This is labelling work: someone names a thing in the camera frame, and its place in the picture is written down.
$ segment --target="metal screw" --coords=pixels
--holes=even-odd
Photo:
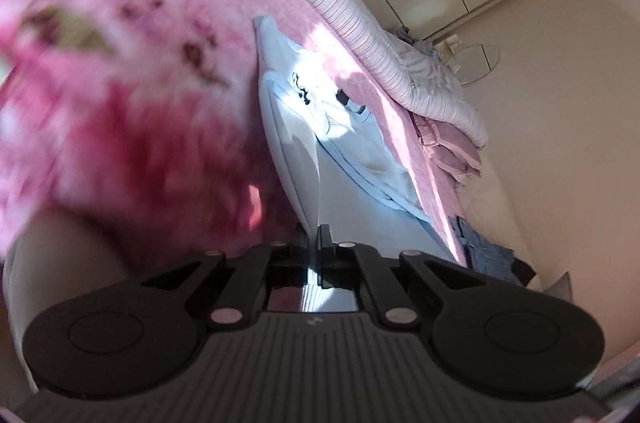
[[[385,313],[385,318],[392,324],[411,324],[418,318],[418,313],[409,308],[392,308]]]
[[[237,324],[242,320],[242,311],[235,308],[220,308],[211,313],[211,320],[217,324]]]

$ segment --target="bed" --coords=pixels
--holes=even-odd
[[[412,82],[360,0],[0,1],[0,50],[16,64],[0,93],[2,253],[49,203],[110,226],[137,270],[212,244],[236,255],[286,237],[292,212],[255,114],[251,18],[270,15],[324,53],[331,78],[374,113],[436,231],[460,255],[447,222],[460,213],[454,182],[425,157],[407,110],[450,122],[476,146],[486,131],[459,96]],[[52,8],[96,24],[95,52],[52,45],[43,20]]]

